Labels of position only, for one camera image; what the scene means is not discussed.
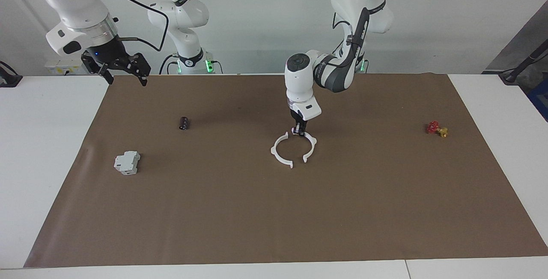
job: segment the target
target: gray floor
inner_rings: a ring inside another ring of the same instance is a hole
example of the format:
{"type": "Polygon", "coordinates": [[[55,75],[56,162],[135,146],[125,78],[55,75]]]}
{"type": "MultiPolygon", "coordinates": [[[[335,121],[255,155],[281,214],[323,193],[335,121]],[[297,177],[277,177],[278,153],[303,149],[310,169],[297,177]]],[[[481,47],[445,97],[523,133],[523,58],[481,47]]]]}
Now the gray floor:
{"type": "MultiPolygon", "coordinates": [[[[508,8],[508,16],[508,19],[512,19],[512,8],[508,8]]],[[[546,39],[548,39],[548,1],[515,35],[486,71],[502,71],[516,67],[546,39]]],[[[518,77],[517,82],[527,92],[535,88],[543,79],[548,78],[547,72],[548,57],[529,66],[518,77]]]]}

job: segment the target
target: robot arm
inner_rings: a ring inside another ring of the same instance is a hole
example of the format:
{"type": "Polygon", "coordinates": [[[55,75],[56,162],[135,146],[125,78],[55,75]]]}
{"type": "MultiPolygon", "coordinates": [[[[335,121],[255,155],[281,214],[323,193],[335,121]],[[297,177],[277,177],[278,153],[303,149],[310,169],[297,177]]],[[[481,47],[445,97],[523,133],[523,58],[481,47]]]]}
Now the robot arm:
{"type": "MultiPolygon", "coordinates": [[[[168,35],[177,47],[179,68],[184,74],[206,74],[213,72],[211,55],[200,46],[198,35],[190,28],[207,24],[209,11],[200,0],[162,0],[152,8],[170,18],[168,35]]],[[[163,29],[162,16],[149,10],[150,22],[163,29]]]]}
{"type": "Polygon", "coordinates": [[[108,69],[124,70],[137,76],[143,86],[150,66],[142,54],[129,55],[119,40],[118,30],[101,0],[47,0],[61,22],[46,38],[62,56],[82,55],[84,65],[109,84],[114,78],[108,69]]]}
{"type": "Polygon", "coordinates": [[[299,53],[286,63],[287,98],[296,121],[295,134],[304,135],[307,121],[322,113],[313,95],[314,82],[332,92],[348,89],[363,60],[366,33],[385,33],[393,21],[386,0],[331,0],[331,4],[336,25],[342,25],[345,33],[341,48],[335,54],[316,50],[299,53]]]}

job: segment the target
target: white wall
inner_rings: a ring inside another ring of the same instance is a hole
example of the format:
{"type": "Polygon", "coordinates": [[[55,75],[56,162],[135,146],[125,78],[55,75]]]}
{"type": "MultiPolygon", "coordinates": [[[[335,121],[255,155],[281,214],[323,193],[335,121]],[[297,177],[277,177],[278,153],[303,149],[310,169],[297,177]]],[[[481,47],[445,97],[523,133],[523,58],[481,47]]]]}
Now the white wall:
{"type": "MultiPolygon", "coordinates": [[[[148,23],[144,9],[126,0],[103,1],[113,16],[121,19],[122,36],[159,43],[162,31],[148,23]]],[[[330,52],[343,35],[341,30],[331,30],[330,0],[202,1],[211,19],[196,31],[203,47],[223,63],[225,72],[282,72],[293,53],[309,49],[330,52]]],[[[388,0],[396,20],[389,33],[368,35],[370,71],[479,74],[545,1],[388,0]]],[[[55,25],[56,14],[43,3],[33,1],[30,6],[45,24],[55,25]]],[[[2,12],[2,33],[18,27],[4,20],[2,12]]],[[[6,42],[0,40],[4,48],[6,42]]],[[[31,40],[44,42],[35,36],[31,40]]],[[[145,53],[153,72],[163,57],[175,50],[169,41],[162,53],[139,43],[127,47],[145,53]]]]}

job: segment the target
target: brown mat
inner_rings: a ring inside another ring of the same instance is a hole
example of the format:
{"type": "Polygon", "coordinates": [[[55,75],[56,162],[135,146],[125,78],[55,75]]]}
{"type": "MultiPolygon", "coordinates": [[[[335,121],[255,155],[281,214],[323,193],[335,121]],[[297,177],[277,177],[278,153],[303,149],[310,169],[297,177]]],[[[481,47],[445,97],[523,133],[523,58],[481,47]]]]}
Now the brown mat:
{"type": "Polygon", "coordinates": [[[292,137],[282,76],[116,77],[25,267],[548,255],[447,76],[316,90],[292,137]],[[180,131],[179,119],[191,119],[180,131]],[[436,119],[450,129],[425,134],[436,119]],[[142,154],[139,173],[113,168],[142,154]]]}

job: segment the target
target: table surface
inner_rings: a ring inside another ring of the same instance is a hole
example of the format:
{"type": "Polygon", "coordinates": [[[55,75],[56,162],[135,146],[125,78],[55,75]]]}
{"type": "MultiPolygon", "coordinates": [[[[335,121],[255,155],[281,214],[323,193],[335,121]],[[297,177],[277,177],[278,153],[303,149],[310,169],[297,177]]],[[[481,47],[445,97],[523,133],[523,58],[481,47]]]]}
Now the table surface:
{"type": "MultiPolygon", "coordinates": [[[[548,124],[497,76],[450,75],[515,192],[548,243],[548,124]]],[[[0,89],[0,279],[3,278],[545,278],[548,257],[333,263],[22,269],[101,104],[100,77],[26,77],[0,89]]]]}

